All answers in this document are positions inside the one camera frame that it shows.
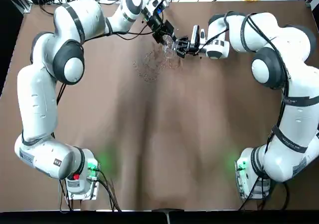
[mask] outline brown cloth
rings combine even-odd
[[[102,7],[105,16],[117,8]],[[190,36],[195,24],[207,30],[214,14],[230,10],[267,11],[280,26],[303,25],[317,34],[303,0],[171,3],[164,18],[177,36]],[[139,20],[131,31],[143,26]],[[31,169],[13,151],[22,129],[16,77],[29,65],[34,36],[53,30],[53,18],[38,7],[25,15],[0,100],[0,211],[59,208],[58,181]],[[224,60],[189,56],[167,61],[151,35],[132,41],[100,38],[85,43],[84,49],[84,77],[66,88],[55,135],[62,142],[89,148],[97,158],[108,155],[105,172],[115,182],[120,207],[238,209],[234,160],[244,148],[266,142],[281,99],[280,91],[254,80],[253,54],[231,48]],[[318,58],[316,51],[307,64],[316,66]],[[288,182],[290,209],[319,208],[318,173],[315,161]],[[266,208],[280,208],[284,198],[278,184]],[[83,202],[82,209],[109,209],[108,202],[100,186],[98,200]],[[256,202],[248,206],[255,209]]]

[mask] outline black joint cap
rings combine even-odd
[[[245,14],[241,13],[241,12],[236,12],[236,11],[232,11],[230,12],[227,16],[234,16],[234,15],[240,15],[240,16],[245,16]],[[222,17],[224,17],[225,14],[215,14],[214,16],[211,17],[211,19],[208,21],[208,26],[216,21],[217,19],[220,19]]]
[[[141,0],[140,4],[138,6],[135,6],[132,0],[125,0],[126,5],[128,6],[128,9],[130,10],[131,13],[138,15],[142,11],[142,5],[143,1]]]

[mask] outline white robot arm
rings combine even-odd
[[[270,13],[229,12],[210,19],[207,40],[204,30],[199,35],[194,26],[191,41],[178,39],[173,49],[181,57],[190,53],[226,58],[228,30],[234,50],[256,52],[251,66],[255,80],[283,92],[281,113],[267,144],[246,148],[235,162],[241,197],[261,199],[262,191],[269,193],[270,179],[291,179],[319,155],[319,70],[305,64],[316,48],[316,37],[305,27],[279,27]]]
[[[56,83],[78,83],[84,74],[83,43],[95,37],[125,34],[141,13],[157,42],[161,42],[161,31],[169,30],[169,23],[164,24],[158,16],[165,5],[160,0],[122,0],[113,16],[104,17],[94,0],[73,1],[55,10],[55,32],[42,32],[32,43],[31,65],[17,76],[23,131],[14,151],[23,162],[47,176],[67,179],[73,199],[94,199],[99,164],[90,150],[51,136],[57,126]]]

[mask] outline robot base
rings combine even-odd
[[[241,157],[234,162],[237,190],[240,198],[244,200],[247,198],[262,199],[262,191],[264,192],[264,197],[267,197],[270,190],[270,179],[264,179],[262,183],[262,179],[258,178],[251,166],[251,151],[252,148],[245,149]]]

